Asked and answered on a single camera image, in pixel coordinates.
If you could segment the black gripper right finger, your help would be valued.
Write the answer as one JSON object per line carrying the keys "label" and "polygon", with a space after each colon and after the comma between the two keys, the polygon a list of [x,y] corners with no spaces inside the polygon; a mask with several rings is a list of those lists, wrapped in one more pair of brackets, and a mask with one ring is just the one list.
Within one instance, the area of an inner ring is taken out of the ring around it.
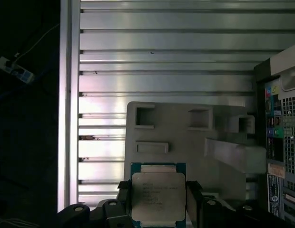
{"label": "black gripper right finger", "polygon": [[286,221],[247,200],[236,207],[204,195],[197,181],[186,182],[186,210],[195,228],[289,228]]}

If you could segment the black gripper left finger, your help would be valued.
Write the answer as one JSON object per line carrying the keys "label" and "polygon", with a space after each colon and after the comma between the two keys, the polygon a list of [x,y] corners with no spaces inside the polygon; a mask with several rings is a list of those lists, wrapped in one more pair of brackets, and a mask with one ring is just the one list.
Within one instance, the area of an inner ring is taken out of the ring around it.
{"label": "black gripper left finger", "polygon": [[73,204],[57,213],[58,228],[131,228],[131,181],[121,181],[115,199],[101,201],[94,210]]}

